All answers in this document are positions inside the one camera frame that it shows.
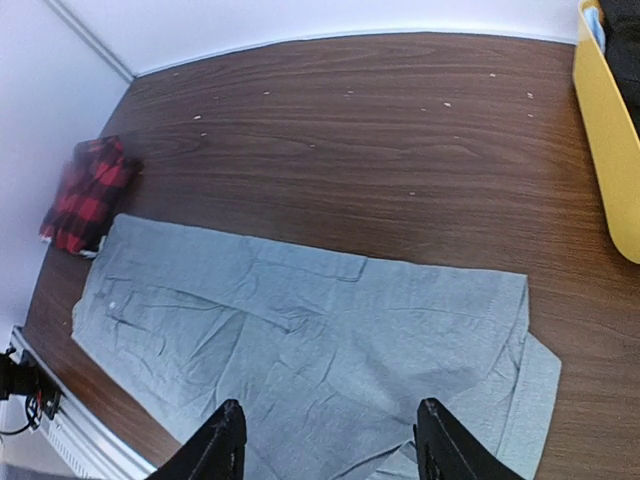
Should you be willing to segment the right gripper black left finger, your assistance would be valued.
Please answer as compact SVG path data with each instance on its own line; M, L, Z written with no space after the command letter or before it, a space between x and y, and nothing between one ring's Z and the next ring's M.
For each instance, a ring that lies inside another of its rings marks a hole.
M224 401L150 480L242 480L246 420L240 403Z

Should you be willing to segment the grey long sleeve shirt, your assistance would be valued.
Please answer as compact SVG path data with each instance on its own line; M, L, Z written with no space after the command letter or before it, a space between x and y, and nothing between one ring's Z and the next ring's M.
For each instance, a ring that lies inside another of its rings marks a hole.
M430 397L533 478L561 371L530 333L523 275L125 214L72 336L179 442L237 400L249 479L414 479L412 426Z

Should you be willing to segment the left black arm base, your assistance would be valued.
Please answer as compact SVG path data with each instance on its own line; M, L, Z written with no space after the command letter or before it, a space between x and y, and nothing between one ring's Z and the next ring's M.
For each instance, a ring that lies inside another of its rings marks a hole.
M35 357L23 350L20 360L16 361L14 355L17 353L17 348L12 345L1 353L1 401L8 402L13 397L22 397L26 424L15 430L2 430L2 437L38 430L44 418L55 418L62 398L60 387L37 363Z

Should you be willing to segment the red black plaid shirt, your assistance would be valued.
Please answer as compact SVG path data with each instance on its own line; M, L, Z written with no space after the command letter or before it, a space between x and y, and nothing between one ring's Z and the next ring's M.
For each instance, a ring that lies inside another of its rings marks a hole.
M72 255L95 258L116 208L141 170L142 163L125 155L117 136L78 143L42 220L41 241Z

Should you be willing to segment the yellow plastic basket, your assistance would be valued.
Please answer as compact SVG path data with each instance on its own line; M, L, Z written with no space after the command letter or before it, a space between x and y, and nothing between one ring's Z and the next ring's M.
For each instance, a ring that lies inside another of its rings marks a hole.
M639 137L585 12L597 1L578 3L573 83L596 172L612 242L627 260L639 262Z

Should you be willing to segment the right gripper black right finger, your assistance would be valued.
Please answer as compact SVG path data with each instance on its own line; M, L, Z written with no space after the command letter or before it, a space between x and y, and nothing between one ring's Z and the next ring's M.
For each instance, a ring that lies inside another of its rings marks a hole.
M413 427L421 480L521 480L435 398L423 399Z

